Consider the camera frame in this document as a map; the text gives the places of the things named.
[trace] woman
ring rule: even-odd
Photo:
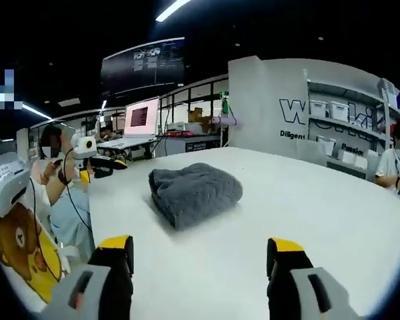
[[[52,125],[43,131],[40,145],[40,158],[33,165],[32,176],[40,184],[48,185],[57,179],[57,172],[65,159],[64,153],[71,150],[72,146],[64,132]],[[46,153],[49,150],[51,156],[47,157]],[[82,260],[87,261],[95,250],[87,188],[76,181],[68,184],[68,190],[69,194],[67,189],[64,190],[58,201],[50,208],[51,229],[64,246],[74,245],[79,248]]]
[[[376,184],[394,192],[400,176],[400,158],[397,156],[396,146],[400,148],[400,122],[394,126],[393,147],[383,152],[375,174]]]

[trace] chair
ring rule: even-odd
[[[378,153],[369,150],[367,152],[367,172],[366,172],[366,180],[370,182],[375,182],[375,174],[378,169],[379,161],[381,157]]]
[[[298,160],[314,163],[326,167],[327,156],[323,145],[312,140],[297,140],[297,157]]]

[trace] white table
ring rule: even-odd
[[[204,162],[243,184],[230,212],[186,232],[154,213],[147,176]],[[269,318],[267,239],[304,246],[367,315],[400,270],[400,200],[356,177],[276,155],[212,149],[131,163],[90,186],[96,244],[130,234],[135,244],[133,320]]]

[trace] monitor screen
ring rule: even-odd
[[[125,135],[154,135],[159,98],[143,101],[126,108]]]
[[[159,85],[183,85],[183,44],[184,38],[162,40],[104,58],[101,68],[104,95]]]

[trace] cartoon bear print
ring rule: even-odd
[[[68,274],[56,247],[34,222],[33,212],[20,203],[0,218],[0,262],[20,275],[46,303],[62,274]]]

